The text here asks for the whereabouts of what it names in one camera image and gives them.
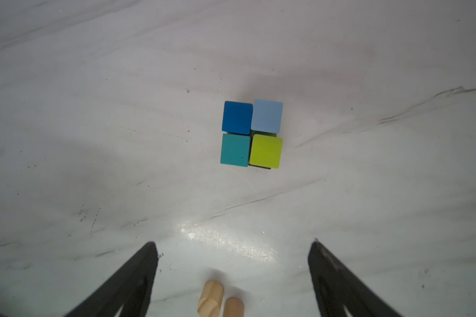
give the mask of cylindrical wooden piece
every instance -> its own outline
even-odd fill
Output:
[[[234,297],[229,298],[224,305],[224,314],[222,317],[243,317],[245,308],[243,303]]]
[[[224,287],[217,281],[208,281],[201,292],[199,303],[197,303],[197,313],[201,317],[219,317],[222,298],[224,297]]]

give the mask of marble table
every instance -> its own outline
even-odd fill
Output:
[[[255,98],[278,170],[219,164]],[[318,316],[314,238],[405,316],[476,316],[476,0],[0,1],[0,312],[61,316],[152,240],[148,316],[212,276]]]

